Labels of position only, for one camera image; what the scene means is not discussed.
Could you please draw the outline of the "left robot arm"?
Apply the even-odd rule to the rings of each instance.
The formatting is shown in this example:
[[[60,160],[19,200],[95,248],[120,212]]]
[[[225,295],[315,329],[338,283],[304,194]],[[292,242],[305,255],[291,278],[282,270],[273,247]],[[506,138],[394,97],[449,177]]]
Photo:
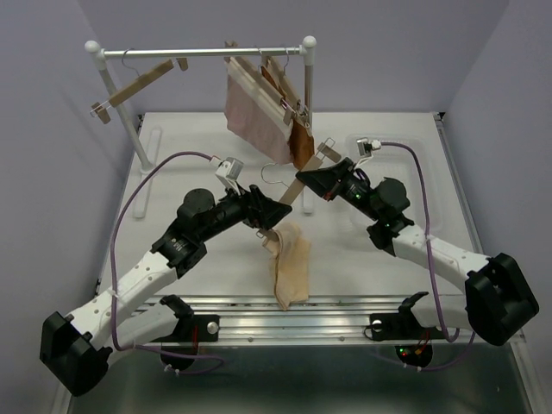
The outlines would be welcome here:
[[[40,360],[60,383],[79,397],[93,389],[116,351],[139,349],[120,342],[117,328],[159,290],[194,268],[207,254],[206,243],[236,224],[268,231],[292,212],[289,204],[264,195],[256,185],[228,189],[220,200],[202,188],[189,191],[163,236],[110,289],[62,315],[55,311],[41,328]]]

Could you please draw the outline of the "cream beige underwear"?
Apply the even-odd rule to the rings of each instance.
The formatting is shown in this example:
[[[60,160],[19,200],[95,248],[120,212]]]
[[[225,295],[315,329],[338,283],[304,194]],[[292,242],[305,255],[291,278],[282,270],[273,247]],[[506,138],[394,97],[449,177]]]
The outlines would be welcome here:
[[[311,243],[303,238],[296,223],[281,223],[273,238],[266,238],[262,246],[270,254],[268,272],[273,280],[273,295],[283,311],[291,304],[309,298],[309,263]]]

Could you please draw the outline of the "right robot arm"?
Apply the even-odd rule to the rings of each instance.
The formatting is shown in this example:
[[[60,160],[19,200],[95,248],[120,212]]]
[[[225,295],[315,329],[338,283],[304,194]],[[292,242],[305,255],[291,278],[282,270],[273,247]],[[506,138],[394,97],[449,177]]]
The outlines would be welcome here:
[[[320,198],[341,198],[369,217],[367,233],[377,249],[428,269],[432,279],[441,277],[461,292],[444,302],[436,292],[417,292],[396,312],[374,316],[375,341],[414,339],[427,329],[439,329],[443,338],[448,329],[465,329],[501,346],[538,314],[539,304],[510,255],[469,252],[427,233],[404,214],[410,201],[402,182],[385,178],[372,186],[349,158],[296,178]]]

